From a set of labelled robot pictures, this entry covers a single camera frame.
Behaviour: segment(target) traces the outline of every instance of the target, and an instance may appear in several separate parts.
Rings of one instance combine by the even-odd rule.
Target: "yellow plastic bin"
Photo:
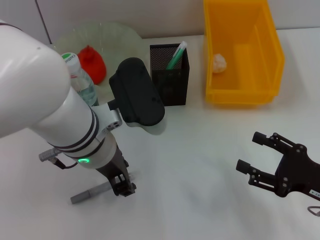
[[[262,105],[278,95],[285,57],[267,0],[204,0],[207,102]],[[213,56],[227,63],[213,73]]]

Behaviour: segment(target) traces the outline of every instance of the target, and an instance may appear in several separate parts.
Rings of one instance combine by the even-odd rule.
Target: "green led light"
[[[88,162],[90,162],[90,160],[86,158],[82,158],[82,159],[79,159],[78,162],[87,164]]]

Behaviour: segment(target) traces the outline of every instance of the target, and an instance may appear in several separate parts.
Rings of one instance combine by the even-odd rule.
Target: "bottle cap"
[[[81,64],[77,54],[73,52],[66,52],[61,55],[66,65],[68,66],[69,73],[74,74],[81,69]]]

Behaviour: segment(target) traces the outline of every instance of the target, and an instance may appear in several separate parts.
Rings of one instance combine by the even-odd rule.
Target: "plastic water bottle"
[[[94,82],[81,68],[77,54],[67,52],[61,55],[70,73],[71,86],[89,106],[98,106],[98,98]]]

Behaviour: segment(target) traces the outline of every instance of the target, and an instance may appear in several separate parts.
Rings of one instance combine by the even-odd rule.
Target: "clear plastic plate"
[[[117,22],[91,22],[75,27],[72,32],[60,37],[53,49],[59,54],[78,54],[87,45],[93,47],[103,58],[106,77],[96,85],[100,104],[114,99],[109,78],[115,74],[119,64],[127,58],[139,58],[148,68],[148,46],[130,27]]]

